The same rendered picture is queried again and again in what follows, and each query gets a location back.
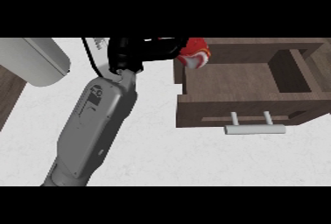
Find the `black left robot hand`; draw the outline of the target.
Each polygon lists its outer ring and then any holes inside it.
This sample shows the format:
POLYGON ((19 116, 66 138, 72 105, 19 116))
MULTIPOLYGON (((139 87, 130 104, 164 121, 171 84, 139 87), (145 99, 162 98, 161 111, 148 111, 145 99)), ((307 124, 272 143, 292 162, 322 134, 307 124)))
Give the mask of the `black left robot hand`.
POLYGON ((173 60, 186 46, 189 38, 111 38, 108 41, 108 70, 137 72, 142 63, 153 60, 173 60))

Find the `red and white can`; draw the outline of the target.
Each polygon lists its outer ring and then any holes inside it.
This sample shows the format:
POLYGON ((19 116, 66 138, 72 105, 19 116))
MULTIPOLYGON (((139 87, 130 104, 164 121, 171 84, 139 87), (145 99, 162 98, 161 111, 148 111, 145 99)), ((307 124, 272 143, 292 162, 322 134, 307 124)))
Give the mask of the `red and white can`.
POLYGON ((204 38, 189 38, 186 46, 180 49, 177 59, 189 69, 201 68, 211 57, 210 47, 204 38))

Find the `brown wooden drawer box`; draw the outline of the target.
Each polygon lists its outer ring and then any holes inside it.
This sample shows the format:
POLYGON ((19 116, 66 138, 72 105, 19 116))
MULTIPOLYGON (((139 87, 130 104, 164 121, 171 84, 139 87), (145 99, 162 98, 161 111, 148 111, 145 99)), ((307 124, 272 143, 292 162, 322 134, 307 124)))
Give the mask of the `brown wooden drawer box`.
POLYGON ((300 66, 292 58, 266 63, 207 64, 186 68, 174 60, 174 83, 184 94, 309 93, 300 66))

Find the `brown wooden drawer front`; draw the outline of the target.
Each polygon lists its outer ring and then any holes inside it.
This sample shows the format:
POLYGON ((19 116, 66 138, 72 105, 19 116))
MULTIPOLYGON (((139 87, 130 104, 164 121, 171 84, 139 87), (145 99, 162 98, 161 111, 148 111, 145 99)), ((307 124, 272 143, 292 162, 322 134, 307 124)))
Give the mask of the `brown wooden drawer front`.
POLYGON ((331 113, 331 93, 183 94, 177 96, 176 127, 221 127, 232 115, 239 124, 266 124, 264 111, 275 124, 300 125, 331 113))

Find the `brown wooden cabinet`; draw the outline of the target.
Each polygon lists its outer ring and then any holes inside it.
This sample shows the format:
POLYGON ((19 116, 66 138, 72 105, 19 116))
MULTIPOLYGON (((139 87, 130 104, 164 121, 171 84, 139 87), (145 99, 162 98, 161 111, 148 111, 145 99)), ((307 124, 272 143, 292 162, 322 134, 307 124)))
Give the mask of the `brown wooden cabinet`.
POLYGON ((207 64, 266 63, 292 58, 312 88, 331 93, 331 40, 326 38, 210 38, 207 64))

